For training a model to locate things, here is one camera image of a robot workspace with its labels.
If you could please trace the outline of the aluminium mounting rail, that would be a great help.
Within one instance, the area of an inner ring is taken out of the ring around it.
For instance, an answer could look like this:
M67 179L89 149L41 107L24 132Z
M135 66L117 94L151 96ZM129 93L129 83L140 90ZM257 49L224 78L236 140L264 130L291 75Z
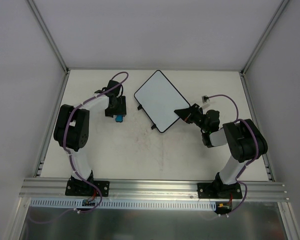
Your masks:
M65 197L67 178L28 177L23 180L19 197ZM110 199L122 200L198 200L198 182L192 180L110 179ZM290 196L281 182L246 181L248 202L289 202Z

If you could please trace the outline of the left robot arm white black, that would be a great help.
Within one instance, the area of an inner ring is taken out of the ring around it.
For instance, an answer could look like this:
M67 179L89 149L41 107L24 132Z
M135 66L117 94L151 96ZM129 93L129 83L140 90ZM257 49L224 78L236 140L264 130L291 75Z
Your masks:
M93 170L86 153L92 116L103 112L106 117L121 123L127 114L126 97L120 82L110 80L108 85L97 90L92 97L78 106L63 104L60 107L53 138L68 155L72 169L67 182L67 196L99 194L101 189L94 183Z

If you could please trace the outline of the white board with black frame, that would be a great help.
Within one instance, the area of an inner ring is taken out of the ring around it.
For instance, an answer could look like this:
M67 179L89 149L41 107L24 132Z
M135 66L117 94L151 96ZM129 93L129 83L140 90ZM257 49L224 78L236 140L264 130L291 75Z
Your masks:
M152 129L166 132L180 118L175 110L186 109L190 103L161 70L156 70L134 93L138 109L152 122Z

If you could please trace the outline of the right aluminium frame post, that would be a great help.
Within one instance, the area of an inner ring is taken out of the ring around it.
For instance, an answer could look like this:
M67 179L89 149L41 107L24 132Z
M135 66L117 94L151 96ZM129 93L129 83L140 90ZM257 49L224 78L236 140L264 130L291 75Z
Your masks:
M250 54L250 56L249 56L248 60L246 61L245 65L241 69L240 73L242 75L245 75L246 72L249 70L250 66L253 64L255 58L257 57L257 55L261 51L261 48L265 44L267 38L270 36L272 30L276 26L277 22L281 18L282 14L285 12L285 10L288 7L288 5L290 4L290 2L291 2L290 0L281 0L280 1L279 6L277 7L277 9L275 10L275 12L274 12L273 16L271 17L270 21L266 25L263 33L261 34L261 36L260 36L258 42L256 43L255 47L253 48L253 51Z

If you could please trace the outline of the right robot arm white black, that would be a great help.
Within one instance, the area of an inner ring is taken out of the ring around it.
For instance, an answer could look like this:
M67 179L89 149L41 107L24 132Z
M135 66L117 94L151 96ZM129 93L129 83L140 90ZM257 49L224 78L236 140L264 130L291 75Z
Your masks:
M230 157L211 183L198 183L199 199L242 199L238 178L249 164L268 151L268 144L251 119L224 123L220 127L220 112L203 112L199 105L174 111L187 124L200 128L202 142L207 148L228 145Z

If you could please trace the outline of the aluminium frame post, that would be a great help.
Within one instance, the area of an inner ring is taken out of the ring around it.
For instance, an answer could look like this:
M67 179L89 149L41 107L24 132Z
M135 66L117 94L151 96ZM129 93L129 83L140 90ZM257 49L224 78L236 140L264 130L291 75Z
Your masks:
M68 73L69 67L67 66L36 2L34 0L26 0L27 5L29 6L35 20L37 21L47 43L49 44L54 56L56 57L61 69L63 70L64 73Z
M291 2L290 0L281 0L280 1L279 6L277 7L277 9L275 10L275 12L274 12L273 16L271 17L270 21L266 25L263 33L261 34L261 36L260 36L258 42L256 43L255 47L253 48L253 51L250 54L250 56L249 56L248 60L246 61L245 65L241 69L240 73L242 75L245 75L246 72L249 70L250 66L253 64L255 58L257 57L257 55L261 51L261 48L265 44L267 38L270 36L272 30L276 26L277 22L281 18L282 14L285 12L285 10L288 7L288 5L290 4L290 2Z

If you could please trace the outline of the left aluminium frame post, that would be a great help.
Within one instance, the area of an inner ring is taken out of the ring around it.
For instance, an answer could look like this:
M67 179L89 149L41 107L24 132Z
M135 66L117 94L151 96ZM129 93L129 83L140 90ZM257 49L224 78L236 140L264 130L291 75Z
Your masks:
M27 5L29 6L35 20L37 21L47 43L49 44L54 56L56 57L61 69L63 70L64 73L68 73L69 67L67 66L36 2L34 0L26 0Z

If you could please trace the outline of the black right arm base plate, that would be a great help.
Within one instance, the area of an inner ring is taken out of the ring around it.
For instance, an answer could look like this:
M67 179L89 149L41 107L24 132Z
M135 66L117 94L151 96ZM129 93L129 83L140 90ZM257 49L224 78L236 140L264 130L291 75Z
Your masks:
M199 199L230 199L239 200L243 198L241 186L235 184L213 185L213 183L199 182L197 184L197 194Z

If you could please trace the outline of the blue whiteboard eraser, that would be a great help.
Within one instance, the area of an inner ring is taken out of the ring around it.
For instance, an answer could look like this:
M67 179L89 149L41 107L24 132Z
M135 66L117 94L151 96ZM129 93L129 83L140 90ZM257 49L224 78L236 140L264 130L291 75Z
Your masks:
M117 115L117 116L115 117L115 121L116 121L117 123L122 123L123 120L124 120L124 116L123 116L123 115Z

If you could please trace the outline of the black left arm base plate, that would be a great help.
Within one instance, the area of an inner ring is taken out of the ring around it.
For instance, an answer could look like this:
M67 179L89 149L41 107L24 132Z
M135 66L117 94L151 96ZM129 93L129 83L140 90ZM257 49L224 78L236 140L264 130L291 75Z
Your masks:
M100 190L102 197L109 196L110 182L103 180L94 180L93 184ZM72 197L91 197L96 192L99 197L99 192L91 185L77 179L67 181L65 195Z

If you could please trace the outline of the aluminium table edge profile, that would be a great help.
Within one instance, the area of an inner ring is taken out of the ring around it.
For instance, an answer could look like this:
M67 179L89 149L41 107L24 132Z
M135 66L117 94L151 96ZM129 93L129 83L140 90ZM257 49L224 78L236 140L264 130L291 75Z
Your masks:
M49 114L49 119L48 119L48 124L47 124L47 128L44 132L43 135L43 140L38 152L38 156L37 156L37 160L36 160L36 164L34 166L34 170L32 171L31 177L36 178L38 176L40 176L39 171L40 171L40 165L42 164L42 162L45 161L45 157L49 148L49 144L51 141L51 137L53 134L53 130L54 130L54 124L58 115L58 111L59 111L59 106L61 104L63 95L64 95L64 91L69 79L69 75L70 75L70 70L68 70L61 81L61 85L57 90L57 95L56 95L56 99L54 100L54 102L52 103L52 110Z
M240 76L241 84L242 84L243 91L245 94L245 98L246 98L246 101L248 104L249 112L252 117L252 121L254 122L256 127L259 129L259 131L262 132L262 129L261 129L259 121L258 121L257 112L256 112L256 109L255 109L255 106L253 103L252 96L251 96L249 88L248 88L247 81L245 79L245 76L241 72L239 72L239 76ZM267 172L268 180L275 182L275 177L274 177L274 173L272 171L272 166L271 166L270 160L268 158L268 153L263 154L262 157L263 157L264 166L265 166L265 169Z

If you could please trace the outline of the left aluminium table edge profile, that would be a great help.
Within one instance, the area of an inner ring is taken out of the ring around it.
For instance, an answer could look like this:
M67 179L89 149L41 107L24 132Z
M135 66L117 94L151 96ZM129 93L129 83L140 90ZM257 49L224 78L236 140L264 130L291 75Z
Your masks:
M36 164L34 166L34 170L32 171L31 177L36 178L38 176L40 176L39 171L40 171L40 165L42 164L42 162L45 161L45 157L49 148L49 144L51 141L51 137L53 134L53 130L54 130L54 124L58 115L58 111L59 111L59 106L61 104L63 95L64 95L64 91L69 79L69 75L70 75L70 70L68 70L61 81L61 85L57 90L57 95L56 95L56 99L54 100L54 102L52 103L52 110L49 114L49 119L48 119L48 124L47 124L47 128L44 132L43 135L43 140L38 152L38 156L37 156L37 160L36 160Z

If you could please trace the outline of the right aluminium table edge profile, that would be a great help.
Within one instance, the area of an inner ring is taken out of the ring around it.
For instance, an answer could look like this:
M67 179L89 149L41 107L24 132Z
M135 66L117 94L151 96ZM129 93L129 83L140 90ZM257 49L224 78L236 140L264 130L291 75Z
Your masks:
M246 98L246 101L248 104L249 112L252 117L252 121L254 122L256 127L259 129L259 131L262 132L262 129L261 129L259 121L258 121L257 112L256 112L256 109L255 109L255 106L253 103L252 96L251 96L249 88L248 88L247 81L245 79L245 76L241 72L239 72L239 76L240 76L241 84L242 84L243 91L245 94L245 98ZM265 169L267 172L268 180L275 182L275 177L274 177L274 173L272 171L272 166L271 166L270 160L268 158L268 153L263 154L262 157L263 157L264 166L265 166Z

